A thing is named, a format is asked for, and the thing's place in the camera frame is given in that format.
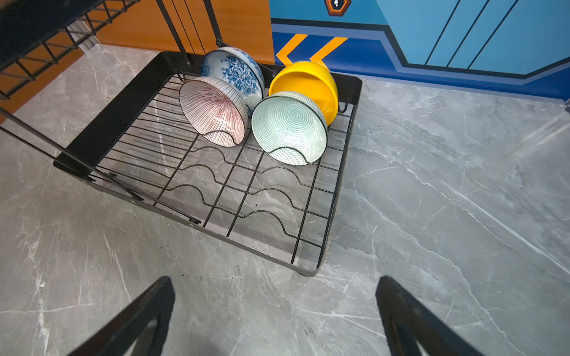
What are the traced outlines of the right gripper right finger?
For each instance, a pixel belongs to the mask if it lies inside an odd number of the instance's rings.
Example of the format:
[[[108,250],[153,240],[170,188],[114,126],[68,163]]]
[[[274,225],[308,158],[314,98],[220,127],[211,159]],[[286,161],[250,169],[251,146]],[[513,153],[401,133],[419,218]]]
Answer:
[[[391,276],[379,279],[376,302],[392,355],[481,354]]]

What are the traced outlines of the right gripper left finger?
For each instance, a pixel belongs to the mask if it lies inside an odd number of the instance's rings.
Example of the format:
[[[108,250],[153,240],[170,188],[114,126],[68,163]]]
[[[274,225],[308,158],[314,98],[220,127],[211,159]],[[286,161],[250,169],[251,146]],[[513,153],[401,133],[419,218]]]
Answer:
[[[175,304],[172,279],[160,277],[72,355],[161,355]]]

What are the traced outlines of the light green bowl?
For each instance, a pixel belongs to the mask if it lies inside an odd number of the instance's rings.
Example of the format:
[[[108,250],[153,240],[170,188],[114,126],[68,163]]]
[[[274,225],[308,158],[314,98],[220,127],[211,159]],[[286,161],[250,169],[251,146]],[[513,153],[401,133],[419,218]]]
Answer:
[[[328,144],[322,110],[308,96],[281,91],[263,99],[252,114],[252,133],[258,145],[275,160],[290,166],[318,161]]]

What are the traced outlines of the pink striped bowl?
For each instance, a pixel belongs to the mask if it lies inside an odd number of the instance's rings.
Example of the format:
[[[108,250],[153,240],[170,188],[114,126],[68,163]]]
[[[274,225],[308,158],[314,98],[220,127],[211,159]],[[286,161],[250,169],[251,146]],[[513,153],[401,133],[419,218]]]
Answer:
[[[179,101],[190,125],[205,139],[227,148],[243,142],[248,108],[233,85],[215,77],[194,77],[182,84]]]

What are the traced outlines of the yellow bowl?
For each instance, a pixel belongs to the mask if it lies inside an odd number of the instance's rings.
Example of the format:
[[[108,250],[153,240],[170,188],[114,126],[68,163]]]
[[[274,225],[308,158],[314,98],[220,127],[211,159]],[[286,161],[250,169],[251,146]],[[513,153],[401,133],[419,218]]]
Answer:
[[[308,96],[321,109],[327,126],[338,114],[338,88],[332,74],[314,62],[301,61],[282,69],[270,84],[269,95],[294,91]]]

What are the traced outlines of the blue white floral bowl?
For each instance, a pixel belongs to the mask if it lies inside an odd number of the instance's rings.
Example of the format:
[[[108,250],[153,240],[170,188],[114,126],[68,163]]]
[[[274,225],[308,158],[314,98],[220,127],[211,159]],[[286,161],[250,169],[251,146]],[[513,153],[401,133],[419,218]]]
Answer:
[[[241,94],[251,116],[264,98],[264,75],[258,63],[245,51],[231,46],[206,54],[201,66],[202,77],[215,77],[233,85]]]

